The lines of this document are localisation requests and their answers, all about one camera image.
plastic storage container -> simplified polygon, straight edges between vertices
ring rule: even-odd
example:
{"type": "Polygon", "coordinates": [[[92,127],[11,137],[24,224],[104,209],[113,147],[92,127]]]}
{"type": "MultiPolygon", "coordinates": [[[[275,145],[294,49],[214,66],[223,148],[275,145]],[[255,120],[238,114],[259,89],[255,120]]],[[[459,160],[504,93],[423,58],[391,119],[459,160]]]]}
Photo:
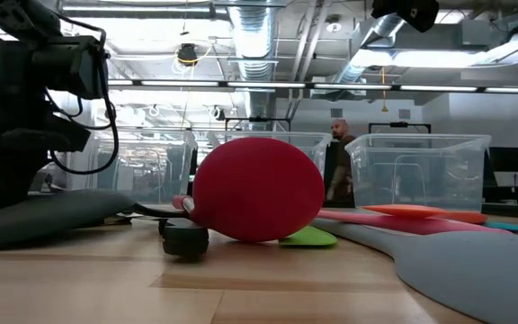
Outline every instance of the plastic storage container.
{"type": "Polygon", "coordinates": [[[481,211],[487,135],[368,134],[349,143],[357,206],[481,211]]]}
{"type": "Polygon", "coordinates": [[[303,151],[315,163],[321,176],[325,173],[326,149],[331,140],[331,135],[325,133],[309,132],[276,132],[276,131],[210,131],[208,138],[213,148],[230,140],[248,137],[262,137],[281,140],[303,151]]]}
{"type": "MultiPolygon", "coordinates": [[[[87,177],[84,188],[111,189],[138,203],[153,204],[170,203],[174,195],[187,194],[192,155],[197,149],[193,134],[157,128],[118,130],[118,159],[108,169],[87,177]]],[[[94,141],[96,149],[90,152],[89,168],[103,166],[113,150],[112,139],[94,141]]]]}

brown shirt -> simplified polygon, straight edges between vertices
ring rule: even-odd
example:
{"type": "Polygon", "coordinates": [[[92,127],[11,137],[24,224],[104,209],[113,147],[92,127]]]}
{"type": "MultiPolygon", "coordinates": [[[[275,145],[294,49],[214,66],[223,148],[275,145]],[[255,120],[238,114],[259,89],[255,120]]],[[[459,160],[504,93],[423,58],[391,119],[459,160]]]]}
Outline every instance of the brown shirt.
{"type": "Polygon", "coordinates": [[[339,147],[337,150],[337,167],[335,169],[333,183],[331,184],[333,198],[331,200],[336,202],[349,201],[353,198],[350,186],[351,181],[348,178],[353,177],[351,172],[351,157],[345,151],[345,146],[355,140],[352,135],[347,135],[339,140],[339,147]]]}
{"type": "Polygon", "coordinates": [[[353,135],[347,135],[339,140],[339,149],[338,149],[338,157],[337,157],[337,166],[338,167],[347,167],[351,170],[351,158],[349,157],[349,153],[345,151],[345,146],[352,141],[355,140],[353,135]]]}

gray paddle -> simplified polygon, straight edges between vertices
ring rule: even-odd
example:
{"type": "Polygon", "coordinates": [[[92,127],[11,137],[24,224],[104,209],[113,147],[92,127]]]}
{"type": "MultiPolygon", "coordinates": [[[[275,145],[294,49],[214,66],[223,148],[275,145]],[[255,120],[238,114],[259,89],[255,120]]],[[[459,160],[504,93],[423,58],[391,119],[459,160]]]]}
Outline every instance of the gray paddle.
{"type": "Polygon", "coordinates": [[[122,193],[80,190],[21,202],[0,210],[0,248],[102,220],[133,208],[122,193]]]}
{"type": "Polygon", "coordinates": [[[336,220],[312,226],[395,259],[398,276],[425,296],[475,319],[518,324],[518,236],[446,232],[401,236],[336,220]]]}

bald man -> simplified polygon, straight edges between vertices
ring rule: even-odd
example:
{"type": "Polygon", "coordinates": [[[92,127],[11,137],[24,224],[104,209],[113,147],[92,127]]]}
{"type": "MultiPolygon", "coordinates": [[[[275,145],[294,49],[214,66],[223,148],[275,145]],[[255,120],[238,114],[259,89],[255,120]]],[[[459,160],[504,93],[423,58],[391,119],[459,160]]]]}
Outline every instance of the bald man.
{"type": "Polygon", "coordinates": [[[353,194],[353,174],[351,172],[351,159],[345,151],[345,145],[355,140],[349,133],[349,125],[346,120],[334,120],[331,124],[333,138],[339,140],[337,150],[337,167],[333,174],[333,180],[327,191],[327,200],[334,202],[349,202],[353,194]]]}

table surface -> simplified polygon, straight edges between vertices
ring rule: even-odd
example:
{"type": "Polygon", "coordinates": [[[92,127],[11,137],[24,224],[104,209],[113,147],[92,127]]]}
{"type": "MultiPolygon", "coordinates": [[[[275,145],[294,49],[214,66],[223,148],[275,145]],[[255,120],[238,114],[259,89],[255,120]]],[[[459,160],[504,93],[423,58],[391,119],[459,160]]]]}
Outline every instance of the table surface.
{"type": "Polygon", "coordinates": [[[478,322],[415,292],[388,256],[349,241],[297,249],[211,233],[205,260],[187,264],[164,254],[155,222],[134,220],[0,251],[0,323],[478,322]]]}

